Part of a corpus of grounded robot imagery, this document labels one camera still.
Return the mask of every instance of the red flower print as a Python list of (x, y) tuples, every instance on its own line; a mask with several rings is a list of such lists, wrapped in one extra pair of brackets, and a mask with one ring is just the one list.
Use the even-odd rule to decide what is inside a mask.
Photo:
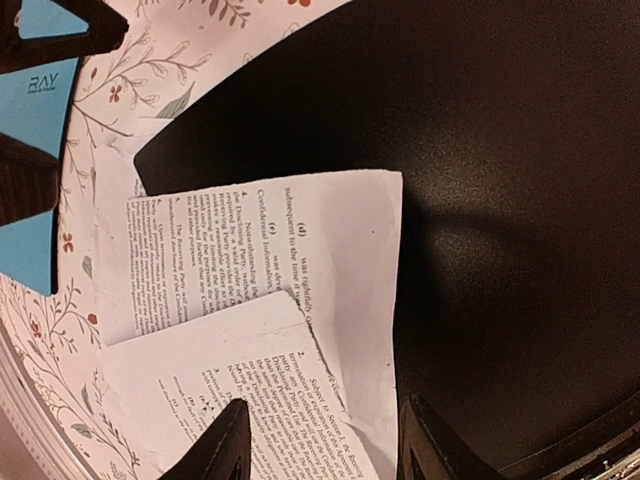
[(120, 91), (122, 90), (122, 85), (118, 85), (111, 87), (111, 95), (109, 95), (109, 103), (120, 101)]
[(40, 324), (35, 321), (31, 322), (31, 331), (36, 338), (42, 338), (42, 332), (40, 331)]
[(64, 253), (73, 252), (73, 243), (71, 243), (71, 241), (73, 240), (73, 235), (71, 235), (70, 233), (63, 233), (62, 240), (64, 242), (62, 244), (62, 249), (64, 250)]

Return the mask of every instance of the leaf print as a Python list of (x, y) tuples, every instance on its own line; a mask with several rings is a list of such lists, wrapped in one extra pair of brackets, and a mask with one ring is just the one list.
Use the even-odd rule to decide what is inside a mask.
[(196, 63), (191, 65), (191, 68), (195, 70), (196, 68), (199, 68), (207, 63), (209, 60), (211, 60), (211, 54), (207, 53), (204, 57), (200, 57), (198, 60), (196, 60)]
[(85, 438), (92, 437), (91, 430), (89, 430), (89, 427), (87, 427), (84, 423), (74, 423), (73, 425), (71, 425), (71, 428), (73, 428), (76, 432), (78, 432)]
[(144, 51), (144, 53), (140, 57), (140, 60), (138, 60), (138, 63), (144, 62), (147, 58), (151, 56), (152, 53), (153, 53), (153, 45), (151, 45)]
[(138, 43), (139, 45), (146, 45), (147, 43), (149, 43), (151, 41), (151, 36), (149, 35), (150, 30), (151, 30), (151, 23), (150, 22), (145, 23), (144, 30), (142, 31), (142, 35), (140, 35), (140, 38), (136, 43)]
[(151, 66), (151, 70), (153, 70), (153, 74), (156, 77), (167, 78), (167, 75), (169, 75), (169, 71), (164, 67), (164, 65), (161, 65), (157, 62), (149, 62), (149, 65)]
[(195, 82), (191, 84), (189, 90), (183, 93), (182, 96), (167, 103), (164, 108), (160, 110), (158, 115), (156, 115), (156, 118), (176, 118), (178, 115), (180, 115), (189, 104), (189, 100), (191, 98), (191, 90), (193, 89), (194, 85)]
[(84, 273), (86, 273), (89, 278), (93, 279), (91, 257), (88, 255), (85, 255), (82, 259), (82, 270), (84, 270)]
[(211, 0), (209, 4), (209, 16), (213, 17), (218, 10), (218, 5), (220, 5), (220, 0)]
[(180, 85), (184, 85), (187, 82), (187, 71), (181, 65), (178, 65), (178, 81)]
[(144, 87), (148, 82), (149, 80), (147, 80), (146, 78), (134, 78), (132, 80), (129, 80), (129, 83), (136, 88)]
[(151, 106), (151, 105), (155, 105), (158, 102), (158, 100), (160, 100), (160, 97), (158, 95), (150, 94), (150, 95), (145, 95), (144, 97), (142, 97), (141, 100), (147, 105)]
[(296, 33), (298, 30), (300, 29), (300, 24), (298, 23), (292, 23), (289, 28), (287, 28), (285, 30), (285, 32), (282, 34), (282, 39), (284, 40), (285, 38), (287, 38), (289, 35), (292, 35), (294, 33)]
[(27, 343), (29, 344), (29, 346), (33, 350), (33, 353), (35, 353), (36, 355), (38, 355), (40, 358), (42, 358), (44, 360), (44, 357), (42, 356), (42, 353), (40, 352), (38, 347), (36, 347), (36, 344), (34, 343), (34, 341), (33, 340), (27, 340)]
[(178, 46), (171, 51), (171, 53), (167, 57), (167, 60), (171, 60), (171, 59), (174, 59), (174, 58), (178, 57), (182, 52), (185, 51), (185, 49), (188, 46), (189, 46), (189, 40), (185, 40), (184, 42), (180, 42), (178, 44)]
[(93, 415), (93, 408), (91, 408), (91, 403), (89, 403), (89, 393), (87, 393), (86, 385), (82, 387), (82, 391), (80, 392), (80, 395), (82, 395), (82, 401), (87, 406), (87, 410), (89, 410), (89, 413)]

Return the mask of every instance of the document page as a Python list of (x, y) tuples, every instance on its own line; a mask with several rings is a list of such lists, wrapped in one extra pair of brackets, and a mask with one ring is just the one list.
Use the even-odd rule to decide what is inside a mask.
[(126, 139), (96, 158), (105, 344), (286, 290), (313, 328), (350, 424), (378, 471), (393, 472), (401, 175), (322, 173), (147, 198), (130, 198), (141, 193), (130, 181), (129, 198), (115, 199), (137, 151), (127, 140), (142, 143)]
[(107, 347), (101, 363), (110, 401), (162, 471), (232, 398), (243, 398), (252, 480), (378, 478), (286, 292)]

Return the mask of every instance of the dark background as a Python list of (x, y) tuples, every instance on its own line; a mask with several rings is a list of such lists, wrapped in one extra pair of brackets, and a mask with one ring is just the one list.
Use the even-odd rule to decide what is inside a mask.
[(401, 170), (399, 395), (504, 468), (640, 386), (639, 47), (632, 1), (356, 0), (136, 162), (152, 194)]

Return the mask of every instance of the white paper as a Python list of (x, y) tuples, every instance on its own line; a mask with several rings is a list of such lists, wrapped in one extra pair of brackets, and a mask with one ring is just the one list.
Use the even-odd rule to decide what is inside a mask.
[(286, 292), (108, 347), (100, 360), (117, 407), (162, 471), (232, 398), (244, 398), (252, 480), (378, 478)]
[[(104, 189), (109, 192), (108, 201), (96, 199), (99, 212), (97, 245), (101, 263), (101, 272), (96, 279), (99, 283), (96, 300), (103, 319), (105, 343), (112, 345), (200, 317), (234, 302), (286, 289), (296, 296), (305, 311), (329, 371), (335, 378), (335, 386), (351, 416), (350, 422), (370, 451), (381, 478), (393, 475), (397, 462), (397, 408), (392, 320), (400, 235), (400, 174), (350, 171), (272, 179), (130, 200), (125, 207), (124, 200), (116, 201), (114, 198), (113, 185), (104, 185), (109, 178), (117, 181), (117, 171), (122, 172), (125, 165), (133, 168), (133, 154), (127, 152), (135, 151), (135, 148), (117, 147), (107, 148), (96, 158), (98, 191)], [(129, 196), (135, 194), (130, 187)], [(290, 197), (291, 222), (287, 216), (287, 195)], [(222, 252), (216, 250), (212, 253), (218, 244), (224, 248), (224, 236), (227, 235), (230, 250), (225, 252), (229, 253), (231, 264), (231, 240), (240, 241), (237, 227), (233, 235), (228, 231), (230, 218), (226, 221), (226, 234), (222, 232), (221, 223), (215, 225), (216, 198), (219, 222), (222, 222), (220, 198), (224, 198), (225, 205), (231, 202), (231, 211), (242, 208), (243, 224), (251, 224), (253, 260), (249, 259), (245, 245), (244, 257), (237, 255), (240, 263), (244, 258), (245, 265), (239, 265), (237, 273), (235, 266), (224, 268), (226, 257), (220, 255)], [(189, 234), (189, 202), (192, 209), (202, 204), (202, 211), (206, 212), (204, 223), (208, 222), (209, 212), (212, 214), (211, 231), (208, 226), (196, 228), (194, 223), (193, 241)], [(261, 202), (263, 219), (260, 216)], [(131, 240), (127, 235), (127, 208), (128, 223), (134, 232)], [(170, 208), (174, 218), (173, 241), (176, 247), (181, 242), (182, 261), (177, 250), (172, 252), (176, 247), (172, 247)], [(237, 222), (236, 214), (233, 215), (234, 222)], [(261, 220), (266, 240), (262, 238)], [(196, 221), (200, 222), (192, 214), (192, 222)], [(274, 234), (270, 233), (271, 224), (275, 225)], [(218, 227), (220, 241), (215, 236)], [(136, 236), (138, 230), (145, 233)], [(197, 240), (196, 231), (206, 232), (213, 238)], [(163, 242), (159, 241), (160, 232)], [(148, 243), (145, 250), (145, 238), (147, 242), (153, 242), (155, 238), (156, 243)], [(129, 253), (130, 241), (141, 255), (133, 260)], [(192, 266), (190, 242), (194, 248), (195, 266)], [(210, 244), (208, 253), (203, 249), (205, 243)], [(153, 253), (160, 249), (161, 244), (164, 245), (164, 254)], [(201, 257), (198, 257), (198, 245), (201, 245)], [(268, 268), (264, 261), (265, 245), (270, 253)], [(292, 273), (292, 249), (295, 249), (293, 263), (298, 271), (297, 279)], [(201, 284), (198, 258), (207, 259), (209, 268), (216, 266), (217, 270), (232, 271), (234, 288), (231, 294), (226, 289), (226, 299), (222, 297), (220, 277), (217, 288), (213, 273), (204, 275)], [(302, 270), (303, 259), (305, 272)], [(154, 269), (153, 279), (150, 274), (141, 274)], [(244, 283), (245, 274), (248, 285)], [(239, 292), (236, 280), (239, 280)]]
[(91, 112), (84, 120), (98, 146), (111, 134), (131, 133), (139, 119), (175, 118), (242, 66), (346, 1), (304, 3), (112, 0), (129, 32), (118, 50), (87, 58), (73, 114), (82, 122), (84, 112)]

